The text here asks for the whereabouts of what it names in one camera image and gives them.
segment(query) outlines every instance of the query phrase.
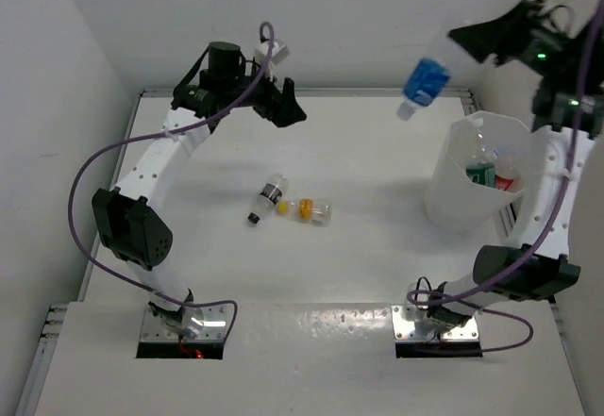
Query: white wall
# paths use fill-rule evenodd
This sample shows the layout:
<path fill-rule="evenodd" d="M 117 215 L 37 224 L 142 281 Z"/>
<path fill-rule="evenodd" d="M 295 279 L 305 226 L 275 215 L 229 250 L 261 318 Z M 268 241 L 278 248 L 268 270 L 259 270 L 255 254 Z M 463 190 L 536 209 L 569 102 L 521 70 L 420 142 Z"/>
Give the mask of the white wall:
<path fill-rule="evenodd" d="M 596 0 L 574 0 L 577 30 Z M 522 119 L 530 125 L 530 104 L 539 77 L 515 62 L 488 72 L 479 98 L 487 110 Z M 570 260 L 582 267 L 579 283 L 557 296 L 579 390 L 590 415 L 604 414 L 602 335 L 604 334 L 604 141 L 599 140 L 585 167 L 570 224 Z"/>
<path fill-rule="evenodd" d="M 77 297 L 85 260 L 67 226 L 77 168 L 121 138 L 132 107 L 72 0 L 0 0 L 0 414 L 12 414 L 51 303 Z M 92 243 L 86 176 L 77 224 Z"/>
<path fill-rule="evenodd" d="M 399 86 L 441 28 L 491 17 L 515 0 L 74 0 L 128 87 L 173 87 L 209 41 L 247 53 L 262 20 L 291 56 L 279 66 L 302 86 Z M 471 59 L 456 62 L 454 85 L 477 81 Z"/>

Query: red wire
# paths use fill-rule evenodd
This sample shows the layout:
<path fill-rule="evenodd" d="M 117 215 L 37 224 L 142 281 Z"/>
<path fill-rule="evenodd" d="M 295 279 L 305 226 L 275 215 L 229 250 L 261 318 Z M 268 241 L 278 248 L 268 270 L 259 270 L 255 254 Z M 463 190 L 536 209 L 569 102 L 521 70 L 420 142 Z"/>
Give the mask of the red wire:
<path fill-rule="evenodd" d="M 185 347 L 182 344 L 182 340 L 178 341 L 178 350 L 180 350 L 182 353 L 186 354 L 189 358 L 192 358 L 191 350 L 188 350 L 187 347 Z"/>
<path fill-rule="evenodd" d="M 192 358 L 193 354 L 195 354 L 195 357 L 198 359 L 201 359 L 204 357 L 199 350 L 193 351 L 193 350 L 189 350 L 187 347 L 185 347 L 185 345 L 182 343 L 182 340 L 178 341 L 178 350 L 180 350 L 182 353 L 185 353 L 189 358 Z"/>

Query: green bottle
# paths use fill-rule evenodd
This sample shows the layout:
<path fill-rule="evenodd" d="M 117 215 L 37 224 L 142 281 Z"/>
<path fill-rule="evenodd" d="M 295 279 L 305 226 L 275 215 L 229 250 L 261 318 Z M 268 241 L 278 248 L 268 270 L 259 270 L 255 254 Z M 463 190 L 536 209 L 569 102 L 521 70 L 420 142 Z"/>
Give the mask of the green bottle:
<path fill-rule="evenodd" d="M 473 183 L 485 187 L 495 187 L 495 163 L 489 159 L 482 134 L 484 120 L 481 117 L 468 120 L 475 131 L 476 145 L 470 163 L 465 167 L 465 173 Z"/>

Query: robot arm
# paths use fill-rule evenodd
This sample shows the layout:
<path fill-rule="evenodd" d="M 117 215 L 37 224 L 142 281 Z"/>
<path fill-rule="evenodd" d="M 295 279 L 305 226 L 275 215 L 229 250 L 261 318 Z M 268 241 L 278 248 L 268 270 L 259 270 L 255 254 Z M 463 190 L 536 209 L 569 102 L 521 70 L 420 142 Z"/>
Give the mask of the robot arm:
<path fill-rule="evenodd" d="M 604 81 L 604 40 L 601 31 L 598 32 L 584 94 L 577 100 L 581 54 L 591 23 L 571 39 L 560 30 L 544 26 L 548 19 L 548 11 L 543 14 L 544 5 L 545 0 L 523 0 L 496 20 L 449 32 L 449 38 L 478 62 L 491 54 L 495 54 L 497 66 L 518 59 L 543 79 L 533 98 L 533 141 L 527 169 L 521 170 L 525 192 L 519 217 L 505 245 L 483 246 L 471 274 L 442 283 L 429 297 L 421 310 L 421 323 L 429 326 L 428 331 L 437 337 L 465 326 L 478 308 L 509 300 L 543 300 L 579 280 L 580 267 L 568 263 L 568 226 L 584 163 L 604 119 L 604 92 L 599 88 Z M 567 170 L 578 108 L 583 115 L 573 168 Z M 565 186 L 565 196 L 560 200 L 562 186 Z M 558 216 L 551 225 L 549 218 L 556 210 L 559 210 Z M 528 260 L 515 268 L 546 231 L 545 240 Z M 506 271 L 507 277 L 494 284 L 489 282 Z M 461 295 L 480 285 L 484 291 L 462 298 L 471 306 L 461 303 L 459 297 L 442 296 Z"/>
<path fill-rule="evenodd" d="M 190 85 L 201 67 L 198 60 L 174 91 L 172 109 L 163 124 L 166 137 L 155 139 L 132 170 L 110 191 L 98 190 L 92 208 L 100 240 L 113 254 L 125 260 L 139 280 L 179 301 L 191 302 L 193 294 L 177 278 L 168 258 L 173 235 L 158 215 L 163 201 L 195 149 L 214 133 L 218 121 L 177 134 L 179 130 L 210 118 L 237 99 L 257 75 L 252 61 L 251 75 L 245 74 L 246 60 L 240 47 L 213 42 L 208 47 L 209 67 L 199 75 L 199 84 Z M 276 79 L 263 77 L 240 104 L 253 109 L 277 127 L 306 120 L 294 96 L 294 82 L 285 78 L 280 92 Z M 149 304 L 166 325 L 179 335 L 194 336 L 190 321 L 203 320 L 185 308 L 150 293 Z"/>

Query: red label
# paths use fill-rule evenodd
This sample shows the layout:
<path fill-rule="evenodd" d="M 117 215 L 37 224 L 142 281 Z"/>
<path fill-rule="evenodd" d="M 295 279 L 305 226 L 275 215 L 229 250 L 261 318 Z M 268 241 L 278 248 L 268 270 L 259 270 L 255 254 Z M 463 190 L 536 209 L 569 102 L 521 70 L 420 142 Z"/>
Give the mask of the red label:
<path fill-rule="evenodd" d="M 499 175 L 495 176 L 495 188 L 502 191 L 507 191 L 513 183 L 513 178 L 503 178 Z"/>

